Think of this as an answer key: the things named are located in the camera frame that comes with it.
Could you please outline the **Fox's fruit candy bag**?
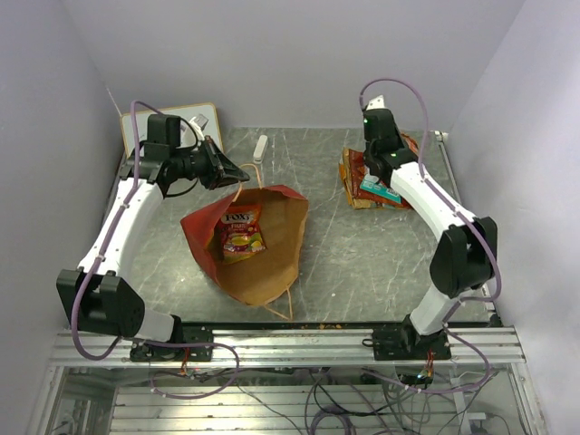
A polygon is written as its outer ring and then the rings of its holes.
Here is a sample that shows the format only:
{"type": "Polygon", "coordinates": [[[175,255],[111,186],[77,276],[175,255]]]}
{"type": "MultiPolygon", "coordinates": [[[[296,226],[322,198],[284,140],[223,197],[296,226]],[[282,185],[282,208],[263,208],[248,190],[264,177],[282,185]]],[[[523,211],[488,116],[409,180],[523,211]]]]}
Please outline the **Fox's fruit candy bag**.
{"type": "Polygon", "coordinates": [[[259,219],[260,205],[230,205],[217,222],[225,264],[234,264],[266,250],[259,219]]]}

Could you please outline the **red paper bag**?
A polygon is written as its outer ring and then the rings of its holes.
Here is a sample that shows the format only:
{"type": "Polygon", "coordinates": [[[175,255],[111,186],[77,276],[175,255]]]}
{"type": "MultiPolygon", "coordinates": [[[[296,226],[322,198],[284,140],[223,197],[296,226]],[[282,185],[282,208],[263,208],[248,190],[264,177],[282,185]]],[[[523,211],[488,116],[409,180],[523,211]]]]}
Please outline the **red paper bag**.
{"type": "Polygon", "coordinates": [[[181,219],[190,251],[200,268],[227,294],[241,303],[268,307],[298,277],[308,200],[295,190],[266,187],[256,171],[257,188],[244,188],[181,219]],[[230,205],[257,204],[262,208],[259,226],[266,250],[234,264],[223,261],[217,222],[230,205]]]}

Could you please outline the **gold foil snack packet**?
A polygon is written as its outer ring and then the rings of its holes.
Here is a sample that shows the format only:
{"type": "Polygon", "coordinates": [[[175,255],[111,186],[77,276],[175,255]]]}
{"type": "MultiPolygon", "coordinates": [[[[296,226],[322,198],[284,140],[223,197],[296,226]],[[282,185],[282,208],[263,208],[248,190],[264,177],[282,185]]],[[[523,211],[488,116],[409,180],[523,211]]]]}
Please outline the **gold foil snack packet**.
{"type": "Polygon", "coordinates": [[[360,151],[343,148],[339,174],[347,202],[354,209],[411,209],[401,195],[370,174],[360,151]]]}

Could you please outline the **teal snack packet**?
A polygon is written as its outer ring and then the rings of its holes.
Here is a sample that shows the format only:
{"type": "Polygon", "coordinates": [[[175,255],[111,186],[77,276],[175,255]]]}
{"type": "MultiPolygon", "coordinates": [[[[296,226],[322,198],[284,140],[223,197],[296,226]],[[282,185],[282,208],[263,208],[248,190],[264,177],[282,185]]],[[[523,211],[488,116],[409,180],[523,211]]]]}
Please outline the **teal snack packet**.
{"type": "Polygon", "coordinates": [[[388,188],[379,178],[370,174],[362,178],[360,189],[395,204],[401,204],[401,196],[397,192],[388,188]]]}

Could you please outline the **red Doritos bag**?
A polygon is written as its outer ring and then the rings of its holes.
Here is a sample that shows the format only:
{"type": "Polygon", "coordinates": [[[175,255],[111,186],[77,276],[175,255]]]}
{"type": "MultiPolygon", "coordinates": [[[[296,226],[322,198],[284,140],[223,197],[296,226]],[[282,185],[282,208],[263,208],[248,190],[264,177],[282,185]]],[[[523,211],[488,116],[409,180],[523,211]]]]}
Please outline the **red Doritos bag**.
{"type": "Polygon", "coordinates": [[[354,209],[390,208],[411,209],[411,205],[404,199],[401,204],[395,204],[387,199],[377,197],[360,189],[366,170],[363,153],[349,148],[343,148],[342,162],[339,164],[339,173],[348,204],[354,209]]]}

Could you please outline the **colourful striped snack packet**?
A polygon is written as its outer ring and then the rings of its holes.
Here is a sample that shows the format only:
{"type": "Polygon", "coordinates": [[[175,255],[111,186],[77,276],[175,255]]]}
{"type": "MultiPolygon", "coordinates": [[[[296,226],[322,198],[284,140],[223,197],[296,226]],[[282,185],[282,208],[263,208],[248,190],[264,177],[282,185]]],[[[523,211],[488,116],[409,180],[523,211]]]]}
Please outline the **colourful striped snack packet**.
{"type": "Polygon", "coordinates": [[[408,145],[408,147],[411,149],[411,151],[415,154],[418,155],[419,154],[419,146],[417,141],[409,136],[408,134],[402,132],[401,133],[401,137],[404,139],[404,141],[406,142],[406,144],[408,145]]]}

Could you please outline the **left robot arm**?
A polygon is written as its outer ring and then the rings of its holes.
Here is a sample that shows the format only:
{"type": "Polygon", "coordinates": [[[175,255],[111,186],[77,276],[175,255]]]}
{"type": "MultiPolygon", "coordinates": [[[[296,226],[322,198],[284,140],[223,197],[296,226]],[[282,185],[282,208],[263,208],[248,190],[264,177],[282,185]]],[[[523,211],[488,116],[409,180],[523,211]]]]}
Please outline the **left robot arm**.
{"type": "Polygon", "coordinates": [[[72,342],[83,358],[103,360],[123,339],[151,343],[165,360],[183,353],[180,319],[148,308],[128,278],[140,237],[171,185],[181,179],[214,190],[249,176],[197,124],[155,111],[147,119],[145,137],[136,137],[121,168],[116,197],[91,249],[77,267],[57,277],[72,342]],[[108,335],[115,343],[101,354],[90,353],[82,345],[82,332],[108,335]]]}

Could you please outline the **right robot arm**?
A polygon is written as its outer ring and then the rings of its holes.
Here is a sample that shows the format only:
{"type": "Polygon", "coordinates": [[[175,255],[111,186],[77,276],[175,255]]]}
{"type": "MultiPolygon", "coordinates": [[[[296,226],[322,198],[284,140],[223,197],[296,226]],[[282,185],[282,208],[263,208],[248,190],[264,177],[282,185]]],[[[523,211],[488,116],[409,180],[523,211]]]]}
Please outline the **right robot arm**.
{"type": "Polygon", "coordinates": [[[466,210],[440,187],[403,139],[390,109],[368,103],[362,120],[363,158],[370,174],[405,199],[438,242],[430,287],[397,325],[398,342],[388,345],[397,355],[416,359],[444,343],[444,326],[462,302],[499,278],[498,226],[466,210]]]}

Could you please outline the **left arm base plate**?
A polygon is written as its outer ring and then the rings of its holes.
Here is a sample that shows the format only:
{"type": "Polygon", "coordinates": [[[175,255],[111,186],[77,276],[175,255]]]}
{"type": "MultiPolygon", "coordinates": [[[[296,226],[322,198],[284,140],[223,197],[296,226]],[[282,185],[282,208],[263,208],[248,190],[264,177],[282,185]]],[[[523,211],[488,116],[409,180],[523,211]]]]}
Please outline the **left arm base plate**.
{"type": "Polygon", "coordinates": [[[132,363],[209,362],[212,357],[213,332],[205,326],[184,326],[175,346],[137,342],[130,350],[132,363]]]}

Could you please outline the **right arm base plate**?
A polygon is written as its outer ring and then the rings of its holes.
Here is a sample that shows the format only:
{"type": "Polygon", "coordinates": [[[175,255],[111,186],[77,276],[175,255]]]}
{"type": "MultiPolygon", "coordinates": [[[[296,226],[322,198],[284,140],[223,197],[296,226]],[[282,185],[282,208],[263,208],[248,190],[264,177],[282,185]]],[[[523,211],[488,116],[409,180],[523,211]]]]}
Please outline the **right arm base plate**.
{"type": "Polygon", "coordinates": [[[368,345],[375,361],[435,361],[449,360],[451,350],[448,336],[440,331],[431,335],[419,335],[413,329],[389,325],[374,330],[368,345]]]}

